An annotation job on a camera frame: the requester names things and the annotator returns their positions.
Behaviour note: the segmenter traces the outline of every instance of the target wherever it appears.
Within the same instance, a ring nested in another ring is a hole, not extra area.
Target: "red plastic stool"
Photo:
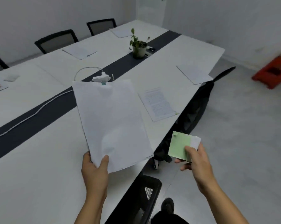
[[[281,56],[278,56],[261,70],[259,70],[252,79],[260,81],[273,89],[281,83]]]

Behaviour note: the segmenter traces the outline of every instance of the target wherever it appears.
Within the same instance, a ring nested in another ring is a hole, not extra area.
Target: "conference table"
[[[120,27],[134,28],[141,40],[151,37],[156,51],[142,60],[132,58],[130,37],[111,31],[76,45],[96,50],[78,60],[60,50],[2,71],[20,77],[0,91],[0,134],[34,114],[50,99],[71,90],[75,73],[84,67],[100,67],[115,80],[130,79],[137,92],[160,87],[172,108],[181,113],[200,84],[193,85],[176,67],[195,64],[207,74],[224,49],[153,26],[132,21]],[[97,69],[80,71],[77,81],[101,75]],[[153,151],[179,115],[153,122],[136,98]],[[85,200],[81,175],[88,146],[73,92],[57,97],[38,114],[0,137],[0,223],[73,223]],[[110,173],[108,195],[102,210],[105,223],[147,160]]]

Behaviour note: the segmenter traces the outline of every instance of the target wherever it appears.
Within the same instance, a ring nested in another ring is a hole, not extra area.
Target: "person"
[[[206,197],[212,214],[217,224],[249,224],[235,204],[222,191],[213,175],[212,166],[202,144],[198,150],[185,146],[185,151],[192,159],[191,163],[184,163],[181,171],[191,170],[197,183],[198,189]],[[75,224],[99,224],[102,206],[107,195],[109,158],[106,155],[101,165],[96,168],[90,162],[90,154],[86,153],[83,158],[82,174],[87,189],[85,204],[83,205]],[[176,159],[175,163],[184,160]],[[174,202],[166,198],[159,211],[152,219],[151,224],[187,224],[183,218],[174,214]]]

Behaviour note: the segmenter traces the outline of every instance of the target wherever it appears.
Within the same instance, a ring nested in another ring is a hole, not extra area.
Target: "white pot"
[[[133,46],[133,57],[136,59],[144,58],[147,48],[136,48]]]

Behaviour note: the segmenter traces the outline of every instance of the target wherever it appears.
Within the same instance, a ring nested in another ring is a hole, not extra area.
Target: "shoe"
[[[172,198],[166,198],[161,204],[161,211],[166,211],[169,215],[174,213],[174,201]]]

